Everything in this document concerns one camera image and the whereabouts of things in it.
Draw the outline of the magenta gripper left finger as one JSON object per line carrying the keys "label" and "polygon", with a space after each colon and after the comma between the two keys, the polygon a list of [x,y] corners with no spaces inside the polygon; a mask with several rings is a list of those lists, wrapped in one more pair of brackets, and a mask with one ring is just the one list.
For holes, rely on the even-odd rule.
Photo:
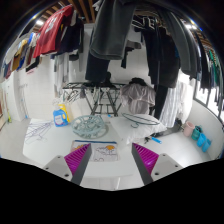
{"label": "magenta gripper left finger", "polygon": [[64,157],[68,168],[72,173],[72,183],[75,183],[76,185],[81,183],[91,154],[91,145],[86,144]]}

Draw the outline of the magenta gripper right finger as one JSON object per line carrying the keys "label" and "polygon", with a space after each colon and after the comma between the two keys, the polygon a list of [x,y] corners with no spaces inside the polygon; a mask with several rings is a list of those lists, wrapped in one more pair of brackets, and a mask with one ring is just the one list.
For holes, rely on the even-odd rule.
{"label": "magenta gripper right finger", "polygon": [[159,155],[137,143],[132,144],[132,155],[143,183],[145,185],[152,183],[151,173]]}

